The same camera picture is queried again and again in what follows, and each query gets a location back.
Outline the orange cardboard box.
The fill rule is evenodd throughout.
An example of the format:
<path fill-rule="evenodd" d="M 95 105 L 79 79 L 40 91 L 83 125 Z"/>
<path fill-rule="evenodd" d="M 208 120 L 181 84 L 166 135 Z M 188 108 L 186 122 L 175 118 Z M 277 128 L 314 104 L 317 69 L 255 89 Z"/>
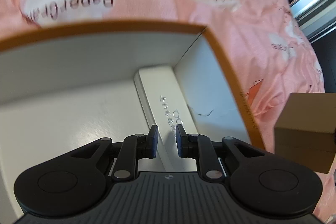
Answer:
<path fill-rule="evenodd" d="M 135 88 L 141 68 L 173 69 L 198 133 L 264 148 L 234 67 L 208 26 L 111 20 L 1 39 L 1 223 L 22 211 L 27 168 L 90 143 L 149 130 Z"/>

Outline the white glasses case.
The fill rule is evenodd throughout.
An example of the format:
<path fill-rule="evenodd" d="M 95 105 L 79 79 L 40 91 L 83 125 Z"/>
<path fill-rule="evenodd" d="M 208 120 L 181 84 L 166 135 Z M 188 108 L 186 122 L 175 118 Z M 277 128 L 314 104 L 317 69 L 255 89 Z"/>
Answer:
<path fill-rule="evenodd" d="M 158 126 L 157 153 L 165 171 L 196 171 L 194 159 L 181 159 L 178 155 L 176 125 L 183 125 L 188 134 L 197 134 L 198 130 L 173 69 L 169 66 L 141 68 L 135 74 L 134 83 L 148 126 Z"/>

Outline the gold cardboard box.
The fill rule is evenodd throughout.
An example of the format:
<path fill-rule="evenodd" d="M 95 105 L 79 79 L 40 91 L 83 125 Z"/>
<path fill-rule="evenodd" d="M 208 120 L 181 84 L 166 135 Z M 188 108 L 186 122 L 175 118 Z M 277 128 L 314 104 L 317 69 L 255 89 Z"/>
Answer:
<path fill-rule="evenodd" d="M 292 93 L 274 126 L 274 152 L 318 173 L 335 159 L 335 94 Z"/>

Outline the pink patterned duvet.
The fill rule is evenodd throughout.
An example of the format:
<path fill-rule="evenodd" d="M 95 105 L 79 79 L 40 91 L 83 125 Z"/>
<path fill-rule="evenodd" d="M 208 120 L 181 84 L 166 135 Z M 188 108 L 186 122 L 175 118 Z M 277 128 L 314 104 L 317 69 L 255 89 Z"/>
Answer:
<path fill-rule="evenodd" d="M 1 0 L 1 37 L 52 24 L 30 14 L 48 1 Z M 114 10 L 79 10 L 56 24 L 85 19 L 162 19 L 201 23 L 219 38 L 265 147 L 274 150 L 273 126 L 290 93 L 323 92 L 317 56 L 299 30 L 287 0 L 115 0 Z"/>

